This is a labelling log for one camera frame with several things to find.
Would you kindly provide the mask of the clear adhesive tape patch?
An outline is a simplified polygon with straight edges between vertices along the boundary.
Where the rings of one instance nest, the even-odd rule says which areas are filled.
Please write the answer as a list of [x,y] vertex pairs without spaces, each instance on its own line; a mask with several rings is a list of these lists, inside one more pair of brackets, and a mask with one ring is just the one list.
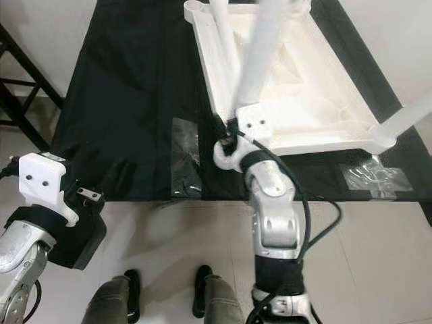
[[171,124],[171,197],[203,197],[198,157],[198,126],[193,121],[174,117]]
[[369,192],[371,200],[397,200],[399,192],[413,192],[404,170],[385,167],[377,155],[358,165],[340,165],[349,190]]

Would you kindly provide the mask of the black wooden stool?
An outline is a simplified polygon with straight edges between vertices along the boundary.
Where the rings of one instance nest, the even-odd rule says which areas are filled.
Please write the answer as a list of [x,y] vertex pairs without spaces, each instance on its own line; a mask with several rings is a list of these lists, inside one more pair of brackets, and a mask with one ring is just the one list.
[[[0,78],[0,108],[9,117],[9,120],[0,118],[0,126],[13,126],[21,130],[27,139],[40,151],[49,151],[50,144],[47,142],[30,120],[26,113],[30,110],[37,95],[45,92],[47,98],[58,108],[63,109],[64,99],[59,95],[58,90],[51,86],[47,78],[41,73],[33,61],[25,54],[24,50],[15,42],[12,35],[3,26],[0,27],[0,56],[10,53],[18,64],[24,68],[25,73],[32,78],[31,81],[16,80],[15,78]],[[7,84],[25,86],[30,89],[24,101],[18,100]]]

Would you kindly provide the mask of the black cloth table cover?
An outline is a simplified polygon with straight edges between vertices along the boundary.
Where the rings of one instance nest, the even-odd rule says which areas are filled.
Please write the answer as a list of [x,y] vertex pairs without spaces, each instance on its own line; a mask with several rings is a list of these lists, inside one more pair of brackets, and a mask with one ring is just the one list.
[[[174,117],[198,126],[201,200],[246,200],[243,176],[213,164],[214,132],[192,27],[183,18],[185,0],[98,0],[78,54],[50,151],[71,159],[87,182],[108,201],[169,200],[171,124]],[[385,80],[340,0],[313,0],[311,15],[348,68],[362,98],[380,122],[402,103]],[[368,201],[369,192],[349,190],[340,165],[357,165],[370,154],[361,149],[281,160],[307,194],[335,201]],[[432,225],[432,157],[410,128],[380,154],[386,167],[404,170],[413,192],[398,203],[420,203]],[[108,197],[108,172],[126,160],[126,191]]]

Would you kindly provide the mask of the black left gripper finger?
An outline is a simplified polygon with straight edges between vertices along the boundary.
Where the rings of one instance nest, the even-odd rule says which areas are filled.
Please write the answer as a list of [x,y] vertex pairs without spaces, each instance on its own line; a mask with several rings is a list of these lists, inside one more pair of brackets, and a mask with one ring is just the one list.
[[128,161],[120,159],[114,161],[108,172],[108,197],[116,198],[121,196],[126,189]]

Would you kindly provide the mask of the white plastic table top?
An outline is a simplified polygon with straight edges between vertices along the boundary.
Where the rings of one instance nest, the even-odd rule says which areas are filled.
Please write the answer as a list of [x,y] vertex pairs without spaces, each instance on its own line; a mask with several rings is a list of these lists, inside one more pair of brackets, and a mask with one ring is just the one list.
[[[229,24],[240,55],[246,56],[251,24],[260,0],[249,3],[229,1]],[[303,155],[361,149],[370,153],[370,129],[382,124],[365,102],[333,47],[311,15],[311,0],[291,0],[283,17],[277,55],[271,65],[259,102],[273,126],[268,145],[276,155]],[[214,115],[219,115],[232,132],[237,120],[230,111],[231,90],[228,68],[209,1],[186,0],[183,18],[192,27],[198,49],[208,99]],[[234,170],[235,163],[218,163],[218,142],[213,145],[214,163]]]

